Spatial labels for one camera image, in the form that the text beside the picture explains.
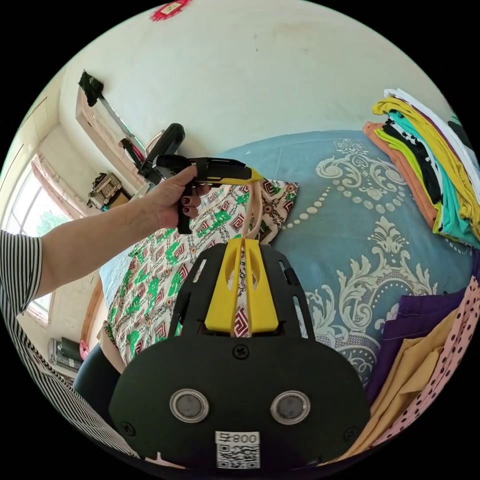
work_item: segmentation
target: stack of folded clothes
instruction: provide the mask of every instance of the stack of folded clothes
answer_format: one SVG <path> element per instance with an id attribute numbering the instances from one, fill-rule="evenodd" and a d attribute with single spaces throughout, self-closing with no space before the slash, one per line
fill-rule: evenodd
<path id="1" fill-rule="evenodd" d="M 480 167 L 458 119 L 445 123 L 402 90 L 385 90 L 373 113 L 387 120 L 363 131 L 395 164 L 432 231 L 480 249 Z"/>

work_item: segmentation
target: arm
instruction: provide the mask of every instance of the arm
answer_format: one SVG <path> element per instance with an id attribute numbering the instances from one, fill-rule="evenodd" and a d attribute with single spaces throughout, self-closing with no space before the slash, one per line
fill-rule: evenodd
<path id="1" fill-rule="evenodd" d="M 40 285 L 35 298 L 94 272 L 157 230 L 175 228 L 179 221 L 177 203 L 185 185 L 196 175 L 196 167 L 186 168 L 138 200 L 64 223 L 43 236 Z M 193 196 L 182 199 L 187 216 L 197 216 L 198 195 L 208 191 L 203 185 Z"/>
<path id="2" fill-rule="evenodd" d="M 35 298 L 85 277 L 161 229 L 143 200 L 64 223 L 43 236 L 40 285 Z"/>

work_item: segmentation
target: red decoration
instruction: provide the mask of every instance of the red decoration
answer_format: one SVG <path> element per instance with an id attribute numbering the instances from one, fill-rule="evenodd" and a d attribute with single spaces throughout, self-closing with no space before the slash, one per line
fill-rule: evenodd
<path id="1" fill-rule="evenodd" d="M 150 17 L 152 22 L 159 22 L 160 20 L 168 20 L 179 14 L 192 0 L 176 0 L 162 5 Z"/>
<path id="2" fill-rule="evenodd" d="M 85 343 L 85 340 L 80 341 L 80 356 L 82 360 L 85 360 L 90 353 L 89 346 Z"/>

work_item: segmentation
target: striped shirt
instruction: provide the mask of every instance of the striped shirt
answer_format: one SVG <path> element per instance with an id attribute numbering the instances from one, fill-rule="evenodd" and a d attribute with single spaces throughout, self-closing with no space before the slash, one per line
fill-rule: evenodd
<path id="1" fill-rule="evenodd" d="M 0 230 L 0 312 L 21 361 L 41 392 L 80 432 L 105 447 L 139 458 L 49 365 L 30 342 L 17 321 L 35 298 L 42 270 L 40 238 L 12 235 Z"/>

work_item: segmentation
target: hand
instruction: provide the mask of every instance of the hand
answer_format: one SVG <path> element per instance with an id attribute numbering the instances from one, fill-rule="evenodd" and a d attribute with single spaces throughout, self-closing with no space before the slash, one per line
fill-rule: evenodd
<path id="1" fill-rule="evenodd" d="M 158 220 L 158 229 L 174 229 L 179 224 L 178 202 L 181 201 L 185 215 L 194 219 L 201 199 L 210 191 L 209 185 L 198 185 L 191 196 L 182 197 L 185 186 L 197 176 L 197 167 L 189 166 L 175 176 L 162 181 L 144 199 Z"/>

